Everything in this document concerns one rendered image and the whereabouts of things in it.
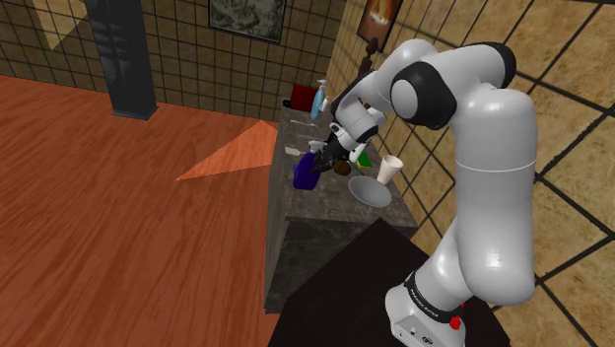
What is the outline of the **purple spray bottle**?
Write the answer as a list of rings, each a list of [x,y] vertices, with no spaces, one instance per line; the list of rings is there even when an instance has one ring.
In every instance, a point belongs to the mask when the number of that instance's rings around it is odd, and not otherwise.
[[[314,169],[314,158],[322,150],[325,143],[318,140],[308,142],[309,149],[303,154],[294,170],[293,187],[295,189],[313,190],[320,178],[320,171]]]

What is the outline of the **grey marble counter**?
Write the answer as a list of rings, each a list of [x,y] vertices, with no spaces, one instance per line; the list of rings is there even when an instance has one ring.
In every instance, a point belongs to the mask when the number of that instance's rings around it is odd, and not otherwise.
[[[275,150],[268,183],[264,308],[282,311],[287,298],[376,219],[382,218],[406,238],[418,230],[401,193],[387,185],[392,202],[373,208],[356,199],[346,176],[328,171],[313,190],[293,187],[293,166],[299,158],[287,148],[308,149],[311,139],[324,140],[330,133],[331,115],[313,121],[310,114],[281,107]]]

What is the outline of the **light blue spray bottle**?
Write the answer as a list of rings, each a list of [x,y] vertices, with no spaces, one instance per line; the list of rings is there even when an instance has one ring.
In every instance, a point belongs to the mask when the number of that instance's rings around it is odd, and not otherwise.
[[[324,79],[318,80],[319,87],[314,95],[310,117],[312,120],[318,120],[320,118],[320,114],[326,109],[326,106],[329,103],[329,97],[325,93],[327,81]]]

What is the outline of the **grey plate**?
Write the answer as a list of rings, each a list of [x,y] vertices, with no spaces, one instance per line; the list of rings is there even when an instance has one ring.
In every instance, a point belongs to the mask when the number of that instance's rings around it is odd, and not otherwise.
[[[389,189],[370,176],[353,176],[348,182],[348,187],[356,199],[371,207],[384,208],[392,201]]]

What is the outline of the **white cup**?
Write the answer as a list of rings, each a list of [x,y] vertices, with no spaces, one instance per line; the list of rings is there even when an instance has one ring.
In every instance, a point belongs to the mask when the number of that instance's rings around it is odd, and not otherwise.
[[[382,157],[376,180],[387,185],[403,168],[403,162],[395,156],[385,155]]]

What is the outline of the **dark wooden pepper mill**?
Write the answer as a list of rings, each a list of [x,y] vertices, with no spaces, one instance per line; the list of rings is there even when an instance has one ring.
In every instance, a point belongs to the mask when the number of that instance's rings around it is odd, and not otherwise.
[[[362,77],[371,71],[373,65],[372,56],[377,52],[377,49],[378,40],[376,37],[373,37],[366,47],[366,56],[361,61],[358,77]]]

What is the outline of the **black robot stand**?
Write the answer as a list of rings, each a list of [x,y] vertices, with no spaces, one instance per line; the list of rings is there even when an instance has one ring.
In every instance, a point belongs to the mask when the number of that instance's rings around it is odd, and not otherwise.
[[[265,301],[279,316],[267,347],[405,347],[384,298],[428,258],[412,232],[383,219],[291,221]]]

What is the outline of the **black tall shelf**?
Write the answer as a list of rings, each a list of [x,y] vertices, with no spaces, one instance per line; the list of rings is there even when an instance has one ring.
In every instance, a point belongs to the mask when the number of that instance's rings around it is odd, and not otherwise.
[[[158,109],[140,0],[83,0],[115,116]]]

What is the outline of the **orange framed wall picture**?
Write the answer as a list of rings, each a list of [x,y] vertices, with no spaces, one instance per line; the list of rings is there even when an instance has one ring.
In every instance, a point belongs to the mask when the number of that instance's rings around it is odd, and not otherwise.
[[[368,0],[357,35],[366,42],[377,39],[377,51],[383,52],[403,0]]]

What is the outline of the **dark framed wall picture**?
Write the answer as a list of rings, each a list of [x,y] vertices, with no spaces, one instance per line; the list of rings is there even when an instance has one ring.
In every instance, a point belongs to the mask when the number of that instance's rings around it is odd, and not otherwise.
[[[287,0],[208,0],[209,26],[278,44]]]

